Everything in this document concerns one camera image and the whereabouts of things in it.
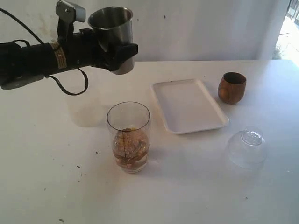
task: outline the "clear drinking glass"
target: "clear drinking glass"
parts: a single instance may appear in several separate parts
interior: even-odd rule
[[[267,157],[263,133],[256,127],[247,127],[228,141],[230,160],[243,168],[259,168]]]
[[[107,114],[115,160],[125,172],[136,173],[146,165],[150,148],[150,111],[137,102],[113,106]]]

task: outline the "table surface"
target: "table surface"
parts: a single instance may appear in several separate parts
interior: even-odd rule
[[[299,70],[291,61],[136,62],[123,76],[84,70],[91,84],[82,96],[66,97],[51,79],[1,91],[0,223],[298,223]],[[228,71],[247,77],[236,105],[217,97]],[[84,87],[80,72],[56,76],[70,90]],[[150,86],[188,78],[204,82],[227,127],[166,131]],[[106,113],[122,101],[152,114],[148,164],[134,175],[116,166],[108,140]],[[268,144],[259,170],[226,157],[228,139],[246,126],[262,129]]]

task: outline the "brown liquid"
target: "brown liquid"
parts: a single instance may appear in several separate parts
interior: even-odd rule
[[[117,165],[126,170],[138,170],[146,164],[149,147],[149,138],[143,130],[126,128],[119,131],[113,147]]]

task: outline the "stainless steel cup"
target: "stainless steel cup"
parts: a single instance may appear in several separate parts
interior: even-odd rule
[[[128,8],[107,7],[91,14],[88,24],[97,34],[100,46],[104,51],[108,51],[109,44],[118,45],[133,42],[132,18],[133,13]],[[117,75],[126,74],[133,67],[134,59],[130,58],[113,73]]]

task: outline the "white tray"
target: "white tray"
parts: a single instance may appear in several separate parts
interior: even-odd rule
[[[155,83],[152,90],[161,108],[165,128],[174,134],[215,129],[229,123],[198,79]]]

